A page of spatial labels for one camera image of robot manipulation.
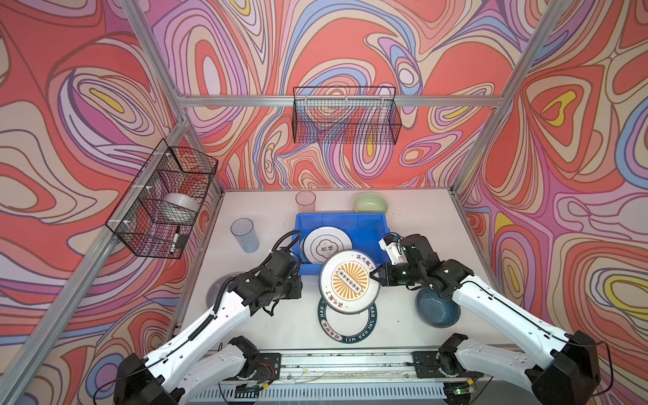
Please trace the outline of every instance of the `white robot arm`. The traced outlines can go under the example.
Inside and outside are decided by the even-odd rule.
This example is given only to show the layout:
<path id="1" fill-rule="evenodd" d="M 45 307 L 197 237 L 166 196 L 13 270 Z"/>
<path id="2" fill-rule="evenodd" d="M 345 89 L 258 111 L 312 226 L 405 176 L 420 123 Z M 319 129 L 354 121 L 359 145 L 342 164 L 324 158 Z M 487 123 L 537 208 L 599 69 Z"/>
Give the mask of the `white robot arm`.
<path id="1" fill-rule="evenodd" d="M 226 281 L 214 307 L 175 338 L 143 359 L 134 354 L 124 359 L 117 371 L 115 405 L 184 405 L 226 378 L 258 380 L 259 351 L 243 337 L 203 356 L 259 309 L 273 301 L 301 297 L 300 262 L 288 251 L 299 237 L 277 249 L 295 232 L 280 238 L 259 267 Z M 508 351 L 454 334 L 435 359 L 434 366 L 442 374 L 475 371 L 495 376 L 533 392 L 545 405 L 587 403 L 600 382 L 596 344 L 589 336 L 569 335 L 515 305 L 461 263 L 441 262 L 425 237 L 390 236 L 380 246 L 391 263 L 373 271 L 372 279 L 383 286 L 432 288 L 442 299 L 482 317 L 523 350 Z"/>
<path id="2" fill-rule="evenodd" d="M 292 235 L 297 238 L 279 248 Z M 257 348 L 242 336 L 216 354 L 203 356 L 259 309 L 272 315 L 266 306 L 301 297 L 301 261 L 290 253 L 300 237 L 299 231 L 285 234 L 259 267 L 224 282 L 213 308 L 175 338 L 143 359 L 135 354 L 126 357 L 117 368 L 115 405 L 184 405 L 215 382 L 234 376 L 259 381 L 263 372 L 274 374 L 270 366 L 260 363 Z"/>
<path id="3" fill-rule="evenodd" d="M 372 272 L 383 286 L 421 284 L 487 321 L 523 350 L 508 351 L 454 334 L 437 355 L 445 375 L 485 373 L 532 392 L 545 405 L 584 405 L 601 380 L 597 343 L 570 335 L 520 308 L 456 260 L 440 261 L 427 238 L 386 235 L 380 247 L 390 262 Z"/>

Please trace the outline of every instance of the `psychedelic wall pattern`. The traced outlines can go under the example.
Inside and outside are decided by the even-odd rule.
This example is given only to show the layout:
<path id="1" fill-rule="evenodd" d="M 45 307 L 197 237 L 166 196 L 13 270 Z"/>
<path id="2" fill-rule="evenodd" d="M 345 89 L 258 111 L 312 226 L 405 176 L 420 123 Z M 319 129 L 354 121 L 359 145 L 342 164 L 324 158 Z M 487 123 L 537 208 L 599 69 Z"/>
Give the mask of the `psychedelic wall pattern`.
<path id="1" fill-rule="evenodd" d="M 175 123 L 118 2 L 75 5 L 0 4 L 0 373 Z M 181 261 L 115 250 L 27 402 L 70 403 L 163 339 L 213 205 Z"/>
<path id="2" fill-rule="evenodd" d="M 390 83 L 399 94 L 447 95 L 482 84 L 480 91 L 499 94 L 545 7 L 543 0 L 160 0 L 145 11 L 182 94 Z"/>
<path id="3" fill-rule="evenodd" d="M 92 404 L 124 358 L 144 356 L 164 343 L 215 203 L 210 191 L 180 260 L 135 257 L 120 244 L 39 369 L 23 405 Z M 103 387 L 97 404 L 112 404 L 114 389 L 114 384 Z"/>
<path id="4" fill-rule="evenodd" d="M 189 114 L 205 150 L 220 162 L 218 180 L 226 189 L 446 187 L 491 112 L 413 108 L 413 123 L 403 123 L 396 145 L 296 145 L 292 108 L 233 110 Z"/>
<path id="5" fill-rule="evenodd" d="M 610 344 L 592 404 L 648 404 L 647 62 L 646 2 L 574 1 L 460 190 L 506 295 Z"/>
<path id="6" fill-rule="evenodd" d="M 246 2 L 145 6 L 180 93 L 282 95 L 379 86 L 497 95 L 544 1 Z M 291 108 L 188 109 L 225 188 L 446 187 L 489 108 L 402 108 L 396 146 L 295 145 Z"/>

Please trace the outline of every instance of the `wall-mounted wire basket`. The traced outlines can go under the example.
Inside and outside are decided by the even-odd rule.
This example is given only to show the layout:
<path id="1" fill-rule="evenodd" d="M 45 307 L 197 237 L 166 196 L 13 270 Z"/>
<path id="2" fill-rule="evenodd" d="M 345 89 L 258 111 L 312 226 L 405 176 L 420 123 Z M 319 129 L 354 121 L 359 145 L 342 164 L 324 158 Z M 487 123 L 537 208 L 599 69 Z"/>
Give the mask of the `wall-mounted wire basket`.
<path id="1" fill-rule="evenodd" d="M 122 218 L 111 215 L 106 225 L 137 256 L 179 259 L 216 176 L 218 161 L 192 148 L 169 146 L 164 140 L 156 150 L 162 150 L 157 153 L 163 156 L 137 199 Z"/>
<path id="2" fill-rule="evenodd" d="M 400 114 L 392 86 L 303 86 L 293 88 L 295 143 L 395 145 Z"/>

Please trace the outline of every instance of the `blue bowl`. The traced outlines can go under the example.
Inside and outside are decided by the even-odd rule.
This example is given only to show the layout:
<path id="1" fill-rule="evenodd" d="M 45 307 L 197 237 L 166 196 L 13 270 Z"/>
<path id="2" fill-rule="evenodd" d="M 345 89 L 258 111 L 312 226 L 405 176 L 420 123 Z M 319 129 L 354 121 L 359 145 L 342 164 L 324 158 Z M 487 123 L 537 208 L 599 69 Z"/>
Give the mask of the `blue bowl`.
<path id="1" fill-rule="evenodd" d="M 461 307 L 450 298 L 441 298 L 436 290 L 421 288 L 416 294 L 416 309 L 423 320 L 437 328 L 454 325 L 461 316 Z"/>

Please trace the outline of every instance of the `green bowl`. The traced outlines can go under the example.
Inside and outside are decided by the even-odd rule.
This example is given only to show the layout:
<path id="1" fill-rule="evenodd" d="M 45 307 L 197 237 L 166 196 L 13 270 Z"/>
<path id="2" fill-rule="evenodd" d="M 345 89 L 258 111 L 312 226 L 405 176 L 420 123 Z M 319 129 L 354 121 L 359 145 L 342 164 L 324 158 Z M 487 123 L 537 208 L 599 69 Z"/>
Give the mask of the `green bowl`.
<path id="1" fill-rule="evenodd" d="M 382 213 L 389 209 L 387 201 L 375 192 L 363 192 L 353 200 L 353 209 L 357 213 Z"/>

